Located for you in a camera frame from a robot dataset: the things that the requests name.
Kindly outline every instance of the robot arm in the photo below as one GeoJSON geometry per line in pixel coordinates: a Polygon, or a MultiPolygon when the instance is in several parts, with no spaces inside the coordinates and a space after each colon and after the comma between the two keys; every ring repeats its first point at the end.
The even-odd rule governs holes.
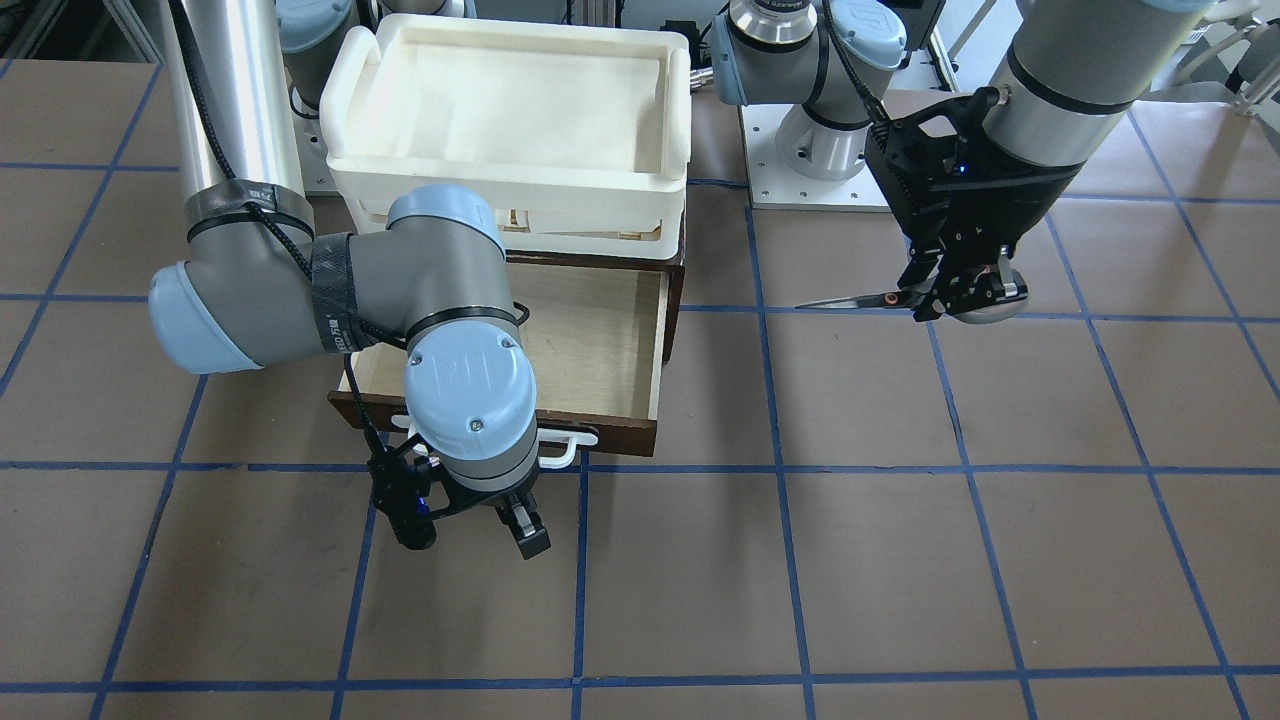
{"type": "MultiPolygon", "coordinates": [[[[813,33],[877,33],[881,20],[868,3],[876,5],[826,0],[824,22],[813,33]],[[837,20],[842,14],[844,26],[837,20]]],[[[750,91],[735,95],[735,88],[755,82],[740,79],[751,67],[742,61],[744,49],[764,41],[744,27],[750,23],[741,18],[749,13],[735,17],[733,6],[749,6],[774,24],[805,27],[813,23],[804,18],[817,14],[810,5],[735,0],[728,17],[717,19],[717,85],[723,77],[726,102],[782,101],[756,99],[750,91]]],[[[850,79],[845,85],[858,90],[868,108],[867,164],[910,240],[910,261],[896,292],[808,306],[904,307],[920,322],[947,314],[991,323],[1019,313],[1028,288],[1010,265],[1018,241],[1044,217],[1210,5],[1212,0],[1038,0],[988,87],[893,119],[868,97],[887,86],[887,78],[865,70],[869,53],[855,42],[831,42],[832,55],[847,70],[840,79],[850,79]],[[937,118],[946,118],[955,132],[925,132],[923,126],[937,118]]],[[[788,41],[774,42],[774,54],[797,46],[795,38],[788,41]]],[[[803,78],[813,67],[792,69],[791,76],[803,78]]],[[[829,70],[818,74],[832,83],[829,70]]]]}
{"type": "Polygon", "coordinates": [[[525,557],[545,550],[530,495],[536,383],[493,211],[468,190],[428,186],[397,200],[384,232],[314,237],[273,4],[169,6],[191,260],[152,281],[165,351],[188,372],[225,373],[403,342],[406,405],[438,464],[366,433],[374,500],[397,538],[426,547],[434,519],[488,503],[525,557]],[[435,482],[451,502],[431,511],[435,482]]]}

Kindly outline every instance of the white container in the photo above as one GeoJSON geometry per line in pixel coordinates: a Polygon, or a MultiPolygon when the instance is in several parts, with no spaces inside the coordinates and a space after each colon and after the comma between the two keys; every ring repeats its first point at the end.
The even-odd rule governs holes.
{"type": "Polygon", "coordinates": [[[690,147],[684,37],[389,15],[347,33],[320,100],[360,232],[425,183],[494,208],[513,250],[676,254],[690,147]]]}

